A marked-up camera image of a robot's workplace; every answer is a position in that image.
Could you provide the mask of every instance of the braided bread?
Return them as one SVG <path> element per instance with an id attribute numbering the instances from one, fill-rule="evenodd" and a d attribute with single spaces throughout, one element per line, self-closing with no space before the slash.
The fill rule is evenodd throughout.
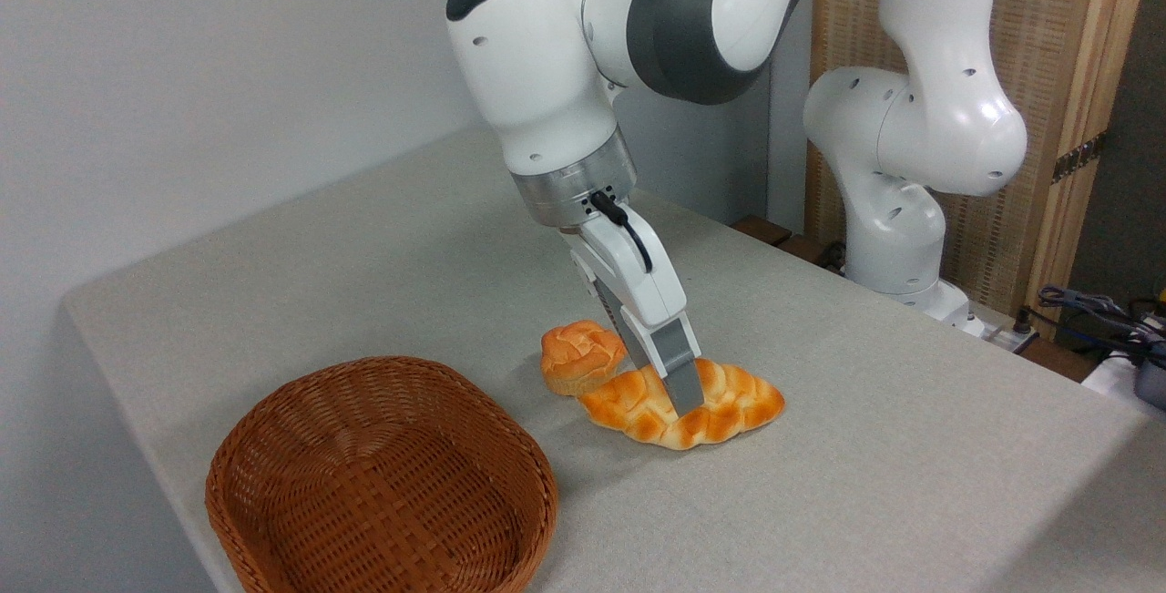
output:
<path id="1" fill-rule="evenodd" d="M 576 397 L 607 382 L 626 355 L 614 332 L 580 319 L 542 336 L 542 380 L 552 393 Z"/>
<path id="2" fill-rule="evenodd" d="M 704 403 L 683 418 L 676 417 L 652 366 L 620 374 L 592 393 L 580 395 L 578 401 L 592 423 L 667 449 L 729 440 L 738 432 L 773 422 L 785 409 L 778 389 L 738 366 L 697 358 L 696 372 Z"/>

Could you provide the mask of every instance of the round bread roll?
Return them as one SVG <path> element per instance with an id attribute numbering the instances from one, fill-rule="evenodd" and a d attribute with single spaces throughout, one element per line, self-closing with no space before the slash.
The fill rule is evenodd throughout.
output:
<path id="1" fill-rule="evenodd" d="M 652 366 L 620 374 L 578 401 L 592 423 L 667 449 L 729 440 L 738 432 L 773 422 L 786 407 L 781 393 L 770 382 L 738 366 L 697 358 L 696 373 L 704 403 L 683 418 L 676 417 Z"/>
<path id="2" fill-rule="evenodd" d="M 614 332 L 580 319 L 542 334 L 542 380 L 559 395 L 577 397 L 605 384 L 627 348 Z"/>

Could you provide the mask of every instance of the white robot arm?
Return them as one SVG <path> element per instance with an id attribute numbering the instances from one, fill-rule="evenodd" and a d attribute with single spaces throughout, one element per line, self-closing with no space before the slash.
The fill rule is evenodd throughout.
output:
<path id="1" fill-rule="evenodd" d="M 700 407 L 700 347 L 611 103 L 631 85 L 693 103 L 742 94 L 798 0 L 448 0 L 454 50 L 526 206 L 557 227 L 637 366 L 677 415 Z"/>
<path id="2" fill-rule="evenodd" d="M 847 277 L 979 334 L 963 291 L 940 281 L 947 231 L 925 186 L 993 195 L 1024 162 L 1024 120 L 996 78 L 992 0 L 880 0 L 908 73 L 829 71 L 806 103 L 809 140 L 847 211 Z"/>

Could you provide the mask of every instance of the black cable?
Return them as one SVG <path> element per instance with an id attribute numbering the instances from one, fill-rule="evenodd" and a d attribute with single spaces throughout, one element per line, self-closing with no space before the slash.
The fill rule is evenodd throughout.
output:
<path id="1" fill-rule="evenodd" d="M 596 211 L 603 212 L 607 219 L 612 220 L 612 224 L 618 225 L 618 227 L 624 227 L 627 235 L 631 237 L 635 248 L 640 249 L 640 256 L 644 256 L 644 268 L 646 274 L 652 274 L 652 256 L 648 256 L 648 249 L 644 247 L 644 241 L 640 240 L 639 233 L 632 227 L 632 224 L 627 220 L 627 211 L 624 211 L 610 198 L 610 196 L 604 195 L 603 190 L 596 190 L 590 196 L 591 206 L 596 207 Z"/>
<path id="2" fill-rule="evenodd" d="M 1077 331 L 1077 329 L 1069 327 L 1067 324 L 1058 323 L 1056 319 L 1048 318 L 1048 316 L 1042 316 L 1038 313 L 1038 311 L 1034 311 L 1032 306 L 1021 306 L 1021 310 L 1027 311 L 1027 313 L 1030 316 L 1033 316 L 1033 318 L 1040 319 L 1042 320 L 1042 323 L 1046 324 L 1052 324 L 1052 326 L 1054 327 L 1063 329 L 1063 331 L 1069 332 L 1069 334 L 1072 336 L 1079 337 L 1079 339 L 1087 340 L 1087 343 L 1102 345 L 1102 347 L 1111 348 L 1111 351 L 1114 352 L 1129 353 L 1130 356 L 1146 358 L 1146 360 L 1149 360 L 1151 363 L 1156 366 L 1159 366 L 1159 368 L 1166 368 L 1166 360 L 1163 360 L 1161 353 L 1154 352 L 1153 347 L 1149 348 L 1142 347 L 1142 345 L 1145 345 L 1145 343 L 1143 343 L 1142 340 L 1138 340 L 1138 343 L 1133 343 L 1133 340 L 1129 340 L 1129 343 L 1118 343 L 1118 340 L 1105 340 L 1103 339 L 1103 337 L 1086 334 L 1086 332 L 1080 332 Z"/>

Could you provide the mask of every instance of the table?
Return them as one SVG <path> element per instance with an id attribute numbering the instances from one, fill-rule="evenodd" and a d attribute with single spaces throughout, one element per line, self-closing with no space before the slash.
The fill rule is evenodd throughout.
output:
<path id="1" fill-rule="evenodd" d="M 533 591 L 1166 591 L 1166 428 L 729 227 L 637 193 L 705 355 L 777 422 L 687 453 L 591 425 L 539 337 L 603 319 L 487 132 L 459 133 L 71 291 L 70 318 L 220 591 L 203 509 L 264 395 L 375 353 L 454 366 L 542 446 Z"/>

